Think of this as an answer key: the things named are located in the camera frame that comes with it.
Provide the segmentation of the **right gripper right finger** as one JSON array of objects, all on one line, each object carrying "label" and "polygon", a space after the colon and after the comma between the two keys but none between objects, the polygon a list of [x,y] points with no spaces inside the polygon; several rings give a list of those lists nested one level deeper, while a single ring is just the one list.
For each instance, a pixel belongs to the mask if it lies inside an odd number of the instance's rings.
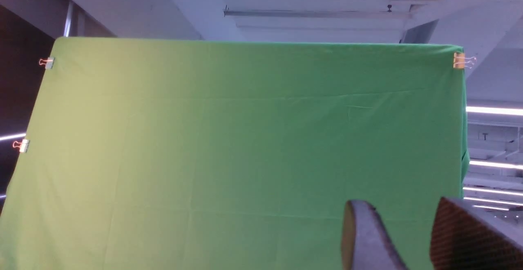
[{"label": "right gripper right finger", "polygon": [[441,197],[430,260],[435,270],[521,270],[522,230],[461,199]]}]

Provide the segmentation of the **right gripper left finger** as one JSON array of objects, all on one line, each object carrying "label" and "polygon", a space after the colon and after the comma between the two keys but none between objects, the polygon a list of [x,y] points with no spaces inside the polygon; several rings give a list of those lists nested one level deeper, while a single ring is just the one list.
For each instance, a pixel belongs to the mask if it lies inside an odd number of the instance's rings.
[{"label": "right gripper left finger", "polygon": [[376,208],[361,200],[345,203],[341,262],[344,270],[407,270]]}]

